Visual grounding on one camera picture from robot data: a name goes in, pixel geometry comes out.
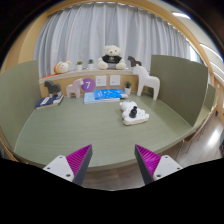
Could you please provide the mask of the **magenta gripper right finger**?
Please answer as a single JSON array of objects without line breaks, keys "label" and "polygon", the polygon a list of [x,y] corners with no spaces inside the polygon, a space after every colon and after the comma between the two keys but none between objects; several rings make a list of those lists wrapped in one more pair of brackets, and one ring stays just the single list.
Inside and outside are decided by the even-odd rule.
[{"label": "magenta gripper right finger", "polygon": [[140,145],[135,145],[134,154],[145,184],[150,184],[182,169],[170,156],[159,156]]}]

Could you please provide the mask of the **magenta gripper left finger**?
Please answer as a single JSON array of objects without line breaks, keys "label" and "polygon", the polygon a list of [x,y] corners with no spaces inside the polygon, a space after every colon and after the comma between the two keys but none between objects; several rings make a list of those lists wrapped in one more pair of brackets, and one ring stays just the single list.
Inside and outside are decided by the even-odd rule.
[{"label": "magenta gripper left finger", "polygon": [[44,170],[81,186],[91,157],[92,145],[87,145],[68,156],[57,156]]}]

